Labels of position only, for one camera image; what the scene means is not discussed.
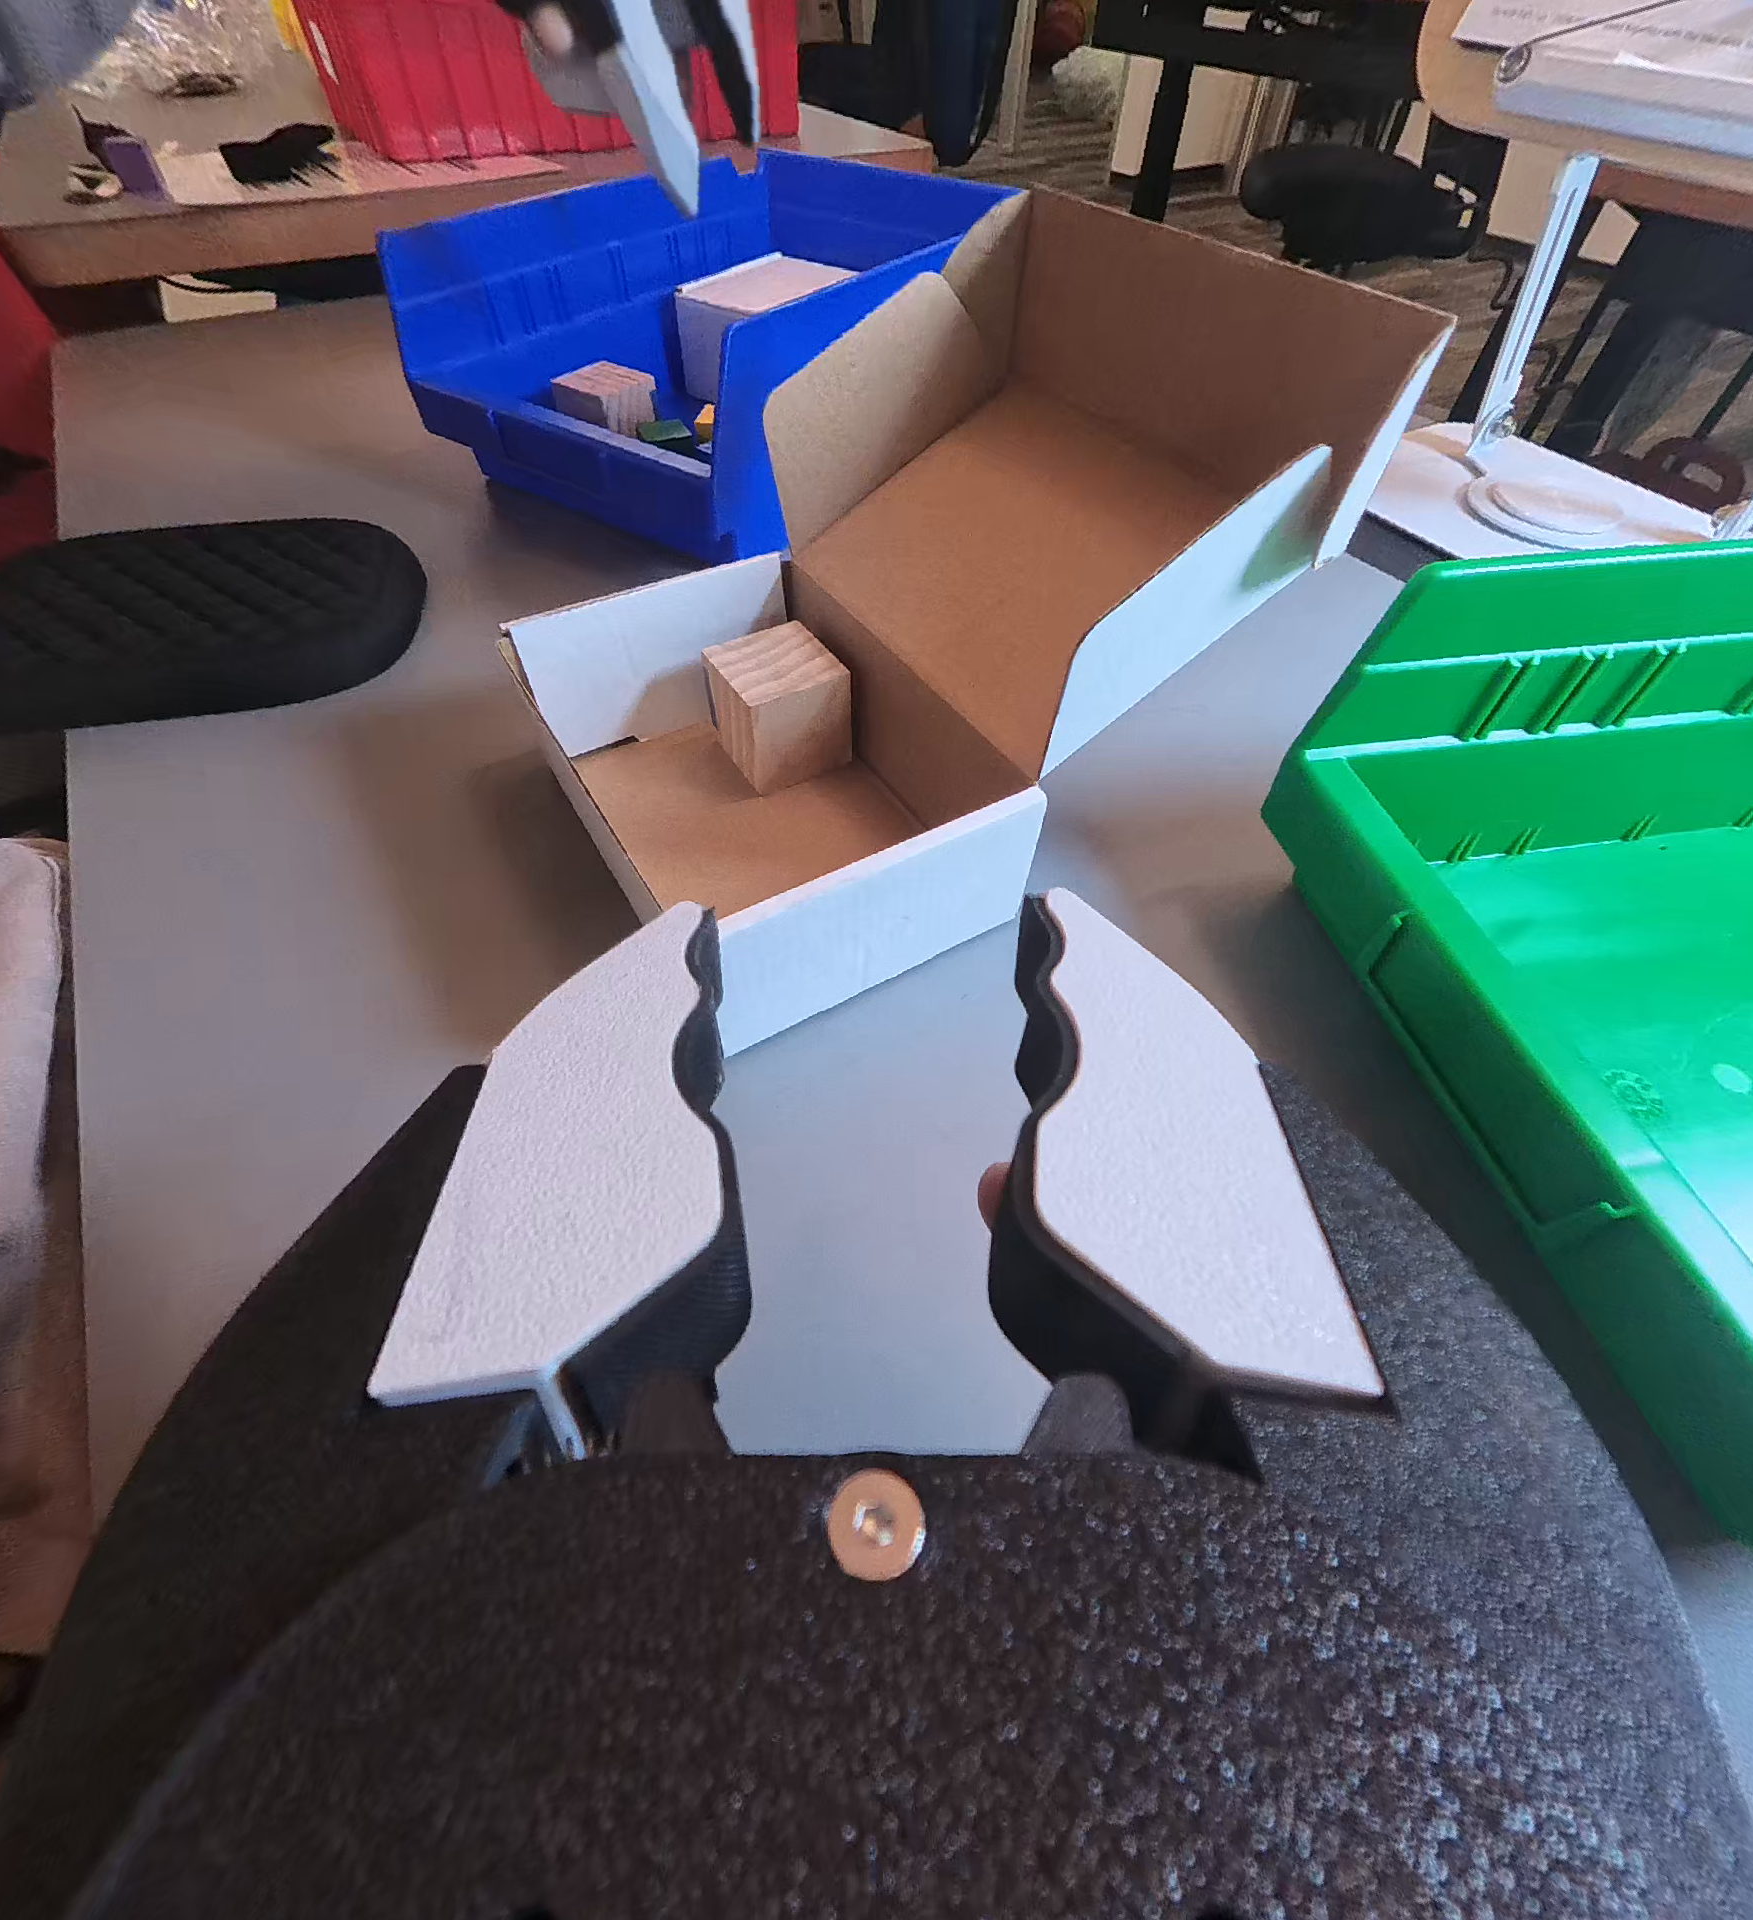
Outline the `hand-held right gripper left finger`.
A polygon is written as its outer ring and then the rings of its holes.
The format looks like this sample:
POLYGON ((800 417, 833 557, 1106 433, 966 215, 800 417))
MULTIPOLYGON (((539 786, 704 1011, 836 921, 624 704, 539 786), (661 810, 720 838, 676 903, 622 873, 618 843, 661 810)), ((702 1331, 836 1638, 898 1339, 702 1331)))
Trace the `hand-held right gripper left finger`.
POLYGON ((562 1452, 624 1431, 646 1380, 713 1389, 751 1314, 714 915, 679 903, 492 1053, 368 1393, 528 1391, 562 1452))

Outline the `black flat object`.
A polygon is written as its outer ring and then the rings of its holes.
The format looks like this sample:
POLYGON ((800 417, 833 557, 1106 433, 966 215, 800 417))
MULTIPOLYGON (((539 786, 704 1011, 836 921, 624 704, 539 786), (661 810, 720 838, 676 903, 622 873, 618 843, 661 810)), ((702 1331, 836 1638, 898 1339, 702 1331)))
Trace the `black flat object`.
POLYGON ((218 155, 244 187, 340 179, 335 136, 327 123, 286 123, 253 139, 227 139, 218 155))

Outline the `wooden side table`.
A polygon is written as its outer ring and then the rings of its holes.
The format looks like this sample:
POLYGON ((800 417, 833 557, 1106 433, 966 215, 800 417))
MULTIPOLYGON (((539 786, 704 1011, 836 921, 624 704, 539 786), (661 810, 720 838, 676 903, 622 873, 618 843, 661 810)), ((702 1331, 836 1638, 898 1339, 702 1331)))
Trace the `wooden side table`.
POLYGON ((327 104, 300 53, 277 51, 241 93, 215 100, 159 100, 134 91, 95 100, 53 94, 7 117, 0 130, 0 245, 43 288, 277 265, 373 251, 385 227, 412 227, 477 208, 536 197, 640 171, 631 149, 511 155, 477 160, 392 163, 347 139, 335 178, 241 187, 221 203, 174 203, 128 193, 75 203, 76 108, 103 108, 149 147, 207 151, 288 123, 315 123, 327 104))

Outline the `white cardboard box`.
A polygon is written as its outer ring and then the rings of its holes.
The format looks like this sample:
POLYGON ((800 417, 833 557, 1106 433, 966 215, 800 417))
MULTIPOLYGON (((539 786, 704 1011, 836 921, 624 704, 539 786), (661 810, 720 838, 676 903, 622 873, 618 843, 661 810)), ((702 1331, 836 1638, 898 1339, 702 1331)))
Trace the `white cardboard box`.
POLYGON ((1033 187, 764 401, 793 550, 505 625, 642 920, 714 913, 729 1055, 1018 915, 1041 778, 1343 553, 1454 328, 1033 187), (751 791, 702 653, 802 621, 849 764, 751 791))

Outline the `small white box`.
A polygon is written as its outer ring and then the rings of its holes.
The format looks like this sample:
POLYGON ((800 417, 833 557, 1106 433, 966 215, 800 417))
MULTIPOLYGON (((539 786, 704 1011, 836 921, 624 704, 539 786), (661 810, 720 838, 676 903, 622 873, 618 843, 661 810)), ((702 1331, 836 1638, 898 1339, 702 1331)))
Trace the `small white box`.
POLYGON ((672 300, 685 390, 702 403, 717 401, 722 341, 736 323, 849 278, 855 278, 854 267, 767 251, 681 283, 672 300))

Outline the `wooden cube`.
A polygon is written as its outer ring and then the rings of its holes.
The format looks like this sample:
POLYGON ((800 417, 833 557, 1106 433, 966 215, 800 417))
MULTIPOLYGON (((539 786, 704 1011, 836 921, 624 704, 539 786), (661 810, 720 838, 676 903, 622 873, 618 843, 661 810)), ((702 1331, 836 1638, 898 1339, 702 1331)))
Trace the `wooden cube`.
POLYGON ((642 437, 658 420, 655 379, 642 368, 598 359, 556 375, 548 382, 556 413, 624 437, 642 437))
POLYGON ((851 765, 854 678, 800 618, 702 650, 718 739, 761 796, 851 765))

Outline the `white lamp stand base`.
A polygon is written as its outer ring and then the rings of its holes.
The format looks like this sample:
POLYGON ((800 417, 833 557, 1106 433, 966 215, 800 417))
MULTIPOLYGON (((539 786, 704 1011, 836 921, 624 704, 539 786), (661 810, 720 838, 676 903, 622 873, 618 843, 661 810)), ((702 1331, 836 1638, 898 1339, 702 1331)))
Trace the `white lamp stand base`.
POLYGON ((1531 259, 1473 420, 1406 433, 1374 493, 1374 516, 1452 559, 1752 536, 1753 491, 1709 516, 1517 433, 1521 372, 1563 262, 1582 242, 1599 164, 1594 155, 1557 155, 1531 259))

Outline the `dark red bag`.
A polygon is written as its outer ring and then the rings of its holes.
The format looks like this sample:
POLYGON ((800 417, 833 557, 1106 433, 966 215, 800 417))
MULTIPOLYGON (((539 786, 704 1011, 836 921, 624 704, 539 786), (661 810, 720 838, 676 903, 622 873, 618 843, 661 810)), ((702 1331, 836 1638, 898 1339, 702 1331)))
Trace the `dark red bag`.
POLYGON ((1709 516, 1739 503, 1750 489, 1743 461, 1697 436, 1663 437, 1642 454, 1609 452, 1595 465, 1709 516))

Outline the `red plastic crate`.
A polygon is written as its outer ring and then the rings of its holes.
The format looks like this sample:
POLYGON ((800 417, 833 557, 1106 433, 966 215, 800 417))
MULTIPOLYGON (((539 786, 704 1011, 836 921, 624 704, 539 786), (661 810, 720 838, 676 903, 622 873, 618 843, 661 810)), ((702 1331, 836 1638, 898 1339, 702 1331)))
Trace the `red plastic crate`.
POLYGON ((754 134, 798 133, 795 1, 556 4, 575 31, 562 60, 543 36, 547 4, 298 1, 295 12, 335 125, 383 158, 611 155, 646 156, 660 174, 619 117, 627 88, 603 86, 593 56, 605 33, 637 33, 643 12, 704 147, 736 139, 739 125, 702 24, 749 22, 754 134))

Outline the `blue plastic bin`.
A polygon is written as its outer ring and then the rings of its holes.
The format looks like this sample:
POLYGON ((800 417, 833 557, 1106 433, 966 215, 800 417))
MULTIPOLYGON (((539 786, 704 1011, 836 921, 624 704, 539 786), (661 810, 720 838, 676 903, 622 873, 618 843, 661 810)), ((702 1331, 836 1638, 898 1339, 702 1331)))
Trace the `blue plastic bin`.
POLYGON ((483 474, 696 563, 790 545, 763 431, 769 393, 915 275, 939 271, 1012 187, 764 151, 702 163, 686 220, 625 178, 379 238, 383 292, 419 420, 483 474), (713 450, 672 452, 563 415, 553 381, 607 360, 655 381, 655 413, 699 399, 676 292, 778 254, 833 283, 741 316, 720 343, 713 450))

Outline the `green plastic bin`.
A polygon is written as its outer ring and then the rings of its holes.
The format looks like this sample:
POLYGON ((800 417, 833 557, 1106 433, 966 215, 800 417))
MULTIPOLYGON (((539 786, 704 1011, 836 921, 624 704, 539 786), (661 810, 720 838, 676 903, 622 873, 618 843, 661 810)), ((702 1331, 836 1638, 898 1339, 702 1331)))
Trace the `green plastic bin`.
POLYGON ((1417 570, 1265 821, 1753 1551, 1753 541, 1417 570))

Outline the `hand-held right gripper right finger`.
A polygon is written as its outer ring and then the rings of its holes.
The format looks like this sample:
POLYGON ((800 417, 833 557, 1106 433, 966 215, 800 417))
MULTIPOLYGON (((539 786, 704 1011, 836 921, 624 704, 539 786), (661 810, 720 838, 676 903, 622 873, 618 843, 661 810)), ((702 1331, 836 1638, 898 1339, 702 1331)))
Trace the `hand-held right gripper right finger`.
POLYGON ((1008 1343, 1048 1380, 1112 1380, 1132 1411, 1383 1403, 1264 1065, 1225 1014, 1064 888, 1025 898, 1014 986, 1029 1114, 986 1261, 1008 1343))

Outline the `round wooden table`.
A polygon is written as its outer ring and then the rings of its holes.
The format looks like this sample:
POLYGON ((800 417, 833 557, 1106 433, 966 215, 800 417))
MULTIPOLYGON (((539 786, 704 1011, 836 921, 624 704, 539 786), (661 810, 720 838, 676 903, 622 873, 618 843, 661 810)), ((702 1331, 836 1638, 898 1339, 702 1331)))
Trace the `round wooden table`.
POLYGON ((1635 213, 1753 229, 1753 4, 1430 1, 1417 83, 1456 128, 1594 155, 1635 213))

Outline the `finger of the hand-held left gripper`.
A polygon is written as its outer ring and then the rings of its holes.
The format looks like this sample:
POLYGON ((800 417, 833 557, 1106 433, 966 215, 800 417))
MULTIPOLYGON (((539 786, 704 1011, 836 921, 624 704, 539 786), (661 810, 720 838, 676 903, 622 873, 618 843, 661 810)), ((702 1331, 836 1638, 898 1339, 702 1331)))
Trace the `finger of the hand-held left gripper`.
POLYGON ((701 209, 701 145, 685 106, 672 45, 650 1, 603 1, 598 81, 648 171, 683 215, 701 209))
POLYGON ((735 139, 754 145, 758 139, 758 71, 752 22, 747 1, 688 1, 696 40, 707 48, 735 139))

